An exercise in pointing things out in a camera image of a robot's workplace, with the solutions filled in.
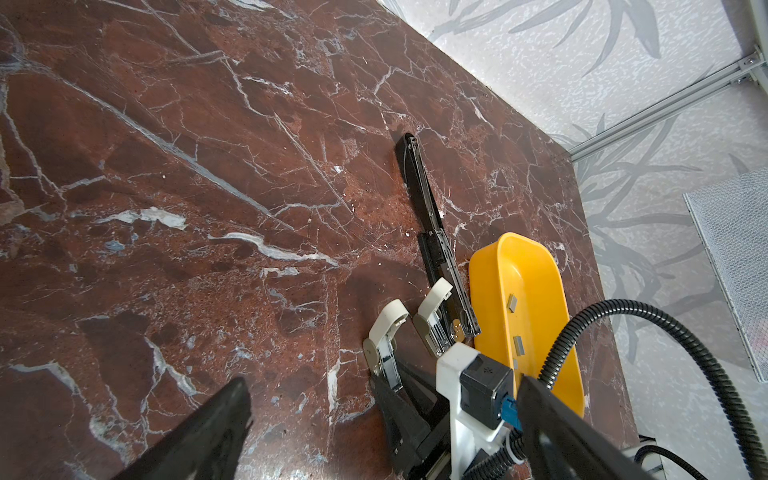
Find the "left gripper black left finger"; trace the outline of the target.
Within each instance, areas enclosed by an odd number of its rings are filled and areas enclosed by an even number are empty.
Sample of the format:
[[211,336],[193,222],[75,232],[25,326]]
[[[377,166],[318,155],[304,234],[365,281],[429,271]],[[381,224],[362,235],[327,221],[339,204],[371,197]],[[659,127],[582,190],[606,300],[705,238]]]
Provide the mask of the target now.
[[251,396],[235,377],[117,479],[233,479],[251,427]]

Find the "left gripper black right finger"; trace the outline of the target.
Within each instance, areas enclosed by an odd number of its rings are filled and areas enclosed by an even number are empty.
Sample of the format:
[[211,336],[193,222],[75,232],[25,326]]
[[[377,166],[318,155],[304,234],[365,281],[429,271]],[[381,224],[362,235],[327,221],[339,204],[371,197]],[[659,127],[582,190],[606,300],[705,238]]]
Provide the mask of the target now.
[[524,376],[517,395],[523,451],[535,479],[649,479],[651,476],[554,396]]

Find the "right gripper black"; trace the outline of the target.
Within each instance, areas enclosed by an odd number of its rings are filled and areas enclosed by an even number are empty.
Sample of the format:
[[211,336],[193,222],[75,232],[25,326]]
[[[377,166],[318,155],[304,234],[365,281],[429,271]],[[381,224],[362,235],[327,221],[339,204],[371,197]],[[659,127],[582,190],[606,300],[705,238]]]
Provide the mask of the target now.
[[510,429],[489,429],[461,409],[461,372],[480,352],[457,343],[437,359],[435,376],[398,361],[402,388],[371,377],[394,472],[403,479],[460,479],[503,448]]

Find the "white mini stapler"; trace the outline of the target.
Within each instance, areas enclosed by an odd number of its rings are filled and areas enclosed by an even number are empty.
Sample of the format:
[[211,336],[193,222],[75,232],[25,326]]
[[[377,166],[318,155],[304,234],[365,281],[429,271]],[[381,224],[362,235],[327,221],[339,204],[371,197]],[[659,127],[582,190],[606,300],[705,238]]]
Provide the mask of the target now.
[[408,318],[409,312],[404,304],[399,299],[392,300],[381,310],[368,337],[363,341],[363,350],[370,371],[373,375],[385,380],[394,392],[402,388],[395,359],[395,336]]
[[442,304],[450,298],[452,289],[453,286],[447,280],[439,278],[413,317],[419,337],[435,358],[442,356],[452,345],[440,315]]

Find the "black stapler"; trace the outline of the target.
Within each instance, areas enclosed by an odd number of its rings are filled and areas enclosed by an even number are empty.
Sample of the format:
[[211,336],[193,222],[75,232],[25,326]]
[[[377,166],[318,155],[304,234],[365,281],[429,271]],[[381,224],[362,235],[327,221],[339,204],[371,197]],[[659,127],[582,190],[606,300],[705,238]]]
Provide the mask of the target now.
[[451,343],[462,343],[479,335],[481,329],[449,244],[416,136],[403,134],[396,143],[395,153],[414,212],[422,225],[417,240],[429,283],[433,286],[439,278],[444,278],[453,286],[450,298],[440,309],[442,323]]

